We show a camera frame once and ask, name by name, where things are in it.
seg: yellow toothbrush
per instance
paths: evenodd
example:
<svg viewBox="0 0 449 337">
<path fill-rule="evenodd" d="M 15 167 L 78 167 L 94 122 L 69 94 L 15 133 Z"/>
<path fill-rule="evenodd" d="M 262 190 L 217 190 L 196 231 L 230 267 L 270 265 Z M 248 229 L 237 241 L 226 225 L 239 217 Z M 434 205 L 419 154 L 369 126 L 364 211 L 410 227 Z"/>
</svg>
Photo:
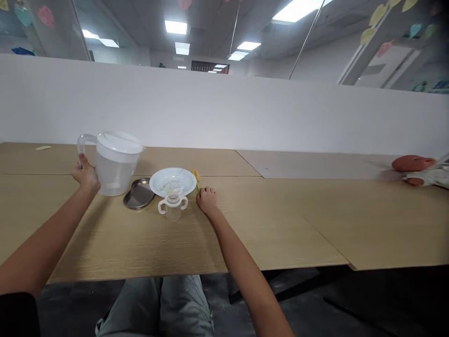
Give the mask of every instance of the yellow toothbrush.
<svg viewBox="0 0 449 337">
<path fill-rule="evenodd" d="M 198 191 L 198 194 L 200 194 L 200 185 L 198 185 L 198 183 L 201 181 L 201 177 L 200 174 L 198 173 L 197 170 L 192 170 L 192 174 L 195 176 L 196 178 L 196 190 Z"/>
</svg>

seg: baby bottle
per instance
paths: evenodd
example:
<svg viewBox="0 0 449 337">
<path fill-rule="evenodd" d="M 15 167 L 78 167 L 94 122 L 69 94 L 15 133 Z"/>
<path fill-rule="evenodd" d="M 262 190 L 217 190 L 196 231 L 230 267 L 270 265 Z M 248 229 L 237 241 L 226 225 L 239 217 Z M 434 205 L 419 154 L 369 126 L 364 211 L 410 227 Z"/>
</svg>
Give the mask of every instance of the baby bottle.
<svg viewBox="0 0 449 337">
<path fill-rule="evenodd" d="M 177 221 L 181 217 L 181 211 L 187 208 L 187 198 L 181 197 L 178 192 L 170 192 L 167 197 L 159 202 L 158 210 L 160 214 L 165 214 L 167 220 Z"/>
</svg>

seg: white partition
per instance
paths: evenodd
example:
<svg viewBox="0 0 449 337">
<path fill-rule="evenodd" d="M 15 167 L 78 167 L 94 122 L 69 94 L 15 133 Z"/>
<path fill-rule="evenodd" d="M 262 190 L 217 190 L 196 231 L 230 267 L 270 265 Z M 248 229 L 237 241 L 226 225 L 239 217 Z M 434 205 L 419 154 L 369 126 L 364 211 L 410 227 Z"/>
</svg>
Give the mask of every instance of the white partition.
<svg viewBox="0 0 449 337">
<path fill-rule="evenodd" d="M 146 146 L 355 154 L 449 149 L 449 97 L 0 55 L 0 136 L 75 143 L 123 130 Z"/>
</svg>

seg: floor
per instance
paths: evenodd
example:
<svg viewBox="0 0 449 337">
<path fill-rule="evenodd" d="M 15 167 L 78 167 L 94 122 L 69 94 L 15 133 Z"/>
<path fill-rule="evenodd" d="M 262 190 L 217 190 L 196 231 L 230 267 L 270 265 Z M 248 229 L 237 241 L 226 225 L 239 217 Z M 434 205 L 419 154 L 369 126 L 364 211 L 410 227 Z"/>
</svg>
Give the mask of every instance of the floor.
<svg viewBox="0 0 449 337">
<path fill-rule="evenodd" d="M 286 271 L 270 282 L 275 293 L 318 274 L 315 268 Z M 229 304 L 237 290 L 229 274 L 202 275 L 214 311 L 216 336 L 255 336 L 243 301 Z M 281 302 L 296 336 L 449 336 L 449 266 L 357 272 L 331 285 Z M 37 300 L 43 337 L 93 336 L 96 321 L 112 306 L 123 280 L 46 286 Z M 326 296 L 388 332 L 372 328 L 323 301 Z M 436 302 L 441 302 L 436 309 Z"/>
</svg>

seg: white plate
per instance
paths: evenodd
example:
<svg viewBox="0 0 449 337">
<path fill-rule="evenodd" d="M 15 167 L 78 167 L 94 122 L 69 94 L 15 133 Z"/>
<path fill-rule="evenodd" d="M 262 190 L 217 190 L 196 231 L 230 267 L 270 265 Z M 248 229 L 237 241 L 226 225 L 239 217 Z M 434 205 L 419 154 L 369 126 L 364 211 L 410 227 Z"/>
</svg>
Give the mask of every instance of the white plate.
<svg viewBox="0 0 449 337">
<path fill-rule="evenodd" d="M 161 198 L 175 188 L 182 188 L 181 196 L 188 195 L 195 189 L 196 178 L 184 168 L 164 168 L 150 178 L 150 188 Z"/>
</svg>

